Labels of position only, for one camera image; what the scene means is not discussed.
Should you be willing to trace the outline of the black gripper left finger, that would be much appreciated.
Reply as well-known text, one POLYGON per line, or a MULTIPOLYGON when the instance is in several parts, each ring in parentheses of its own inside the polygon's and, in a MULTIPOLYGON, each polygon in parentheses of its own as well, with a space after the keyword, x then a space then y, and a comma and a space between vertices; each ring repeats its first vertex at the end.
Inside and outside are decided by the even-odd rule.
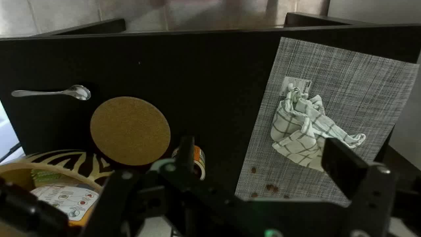
POLYGON ((141 175, 133 170, 113 172, 92 212, 83 237, 137 237, 144 216, 134 201, 141 175))

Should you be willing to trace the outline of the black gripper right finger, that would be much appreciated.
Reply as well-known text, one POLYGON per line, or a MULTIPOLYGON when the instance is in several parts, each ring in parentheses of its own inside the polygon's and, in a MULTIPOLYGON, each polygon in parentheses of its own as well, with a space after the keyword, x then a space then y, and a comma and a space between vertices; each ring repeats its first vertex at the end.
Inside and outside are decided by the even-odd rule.
POLYGON ((350 200, 341 237, 387 237, 397 175, 384 164, 368 164, 334 138, 326 139, 322 167, 350 200))

